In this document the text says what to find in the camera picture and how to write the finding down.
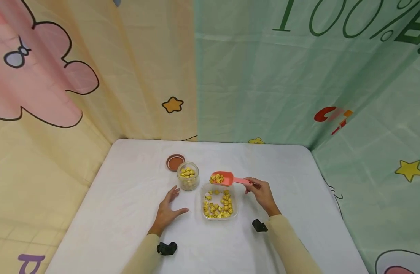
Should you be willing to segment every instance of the cartoon backdrop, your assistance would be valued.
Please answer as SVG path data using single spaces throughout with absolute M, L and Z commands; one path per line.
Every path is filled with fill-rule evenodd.
M 305 145 L 369 272 L 420 274 L 420 0 L 0 0 L 0 273 L 119 138 Z

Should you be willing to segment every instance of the green curtain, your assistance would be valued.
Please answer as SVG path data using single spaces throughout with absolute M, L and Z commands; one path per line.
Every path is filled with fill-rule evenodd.
M 308 147 L 369 272 L 420 256 L 420 1 L 195 0 L 194 16 L 199 141 Z

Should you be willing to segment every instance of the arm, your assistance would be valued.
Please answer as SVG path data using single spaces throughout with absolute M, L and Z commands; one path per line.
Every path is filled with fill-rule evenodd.
M 150 274 L 158 266 L 161 255 L 158 254 L 156 248 L 160 243 L 161 234 L 176 217 L 189 211 L 188 208 L 181 208 L 177 211 L 170 209 L 170 202 L 179 195 L 179 191 L 180 189 L 175 185 L 161 201 L 152 227 L 121 274 Z
M 282 214 L 271 216 L 266 222 L 268 234 L 285 266 L 287 274 L 321 274 L 317 263 L 304 247 L 288 219 Z
M 156 251 L 160 237 L 148 234 L 138 246 L 129 260 L 122 274 L 148 274 L 152 273 L 160 263 L 161 255 Z
M 268 182 L 256 178 L 245 178 L 253 185 L 245 185 L 245 194 L 252 192 L 257 202 L 270 217 L 266 222 L 268 234 L 275 250 L 285 266 L 287 274 L 322 274 L 317 263 L 304 247 L 288 219 L 278 209 Z

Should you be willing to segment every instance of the white tablecloth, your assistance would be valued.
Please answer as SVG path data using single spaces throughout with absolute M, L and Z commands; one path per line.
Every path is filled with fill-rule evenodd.
M 118 274 L 146 236 L 159 202 L 178 179 L 166 159 L 181 153 L 199 168 L 201 185 L 217 170 L 270 182 L 274 199 L 325 274 L 367 270 L 315 161 L 297 145 L 175 142 L 121 139 L 114 143 L 46 273 Z M 172 208 L 189 207 L 164 231 L 176 242 L 158 273 L 285 273 L 266 233 L 254 219 L 266 213 L 236 184 L 239 214 L 209 221 L 201 213 L 200 187 L 181 191 Z

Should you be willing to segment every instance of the scoop handle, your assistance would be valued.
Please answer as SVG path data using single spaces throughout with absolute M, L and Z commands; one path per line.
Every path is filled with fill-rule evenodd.
M 243 184 L 243 185 L 253 185 L 252 182 L 246 180 L 246 179 L 240 179 L 240 178 L 233 178 L 233 181 L 239 184 Z

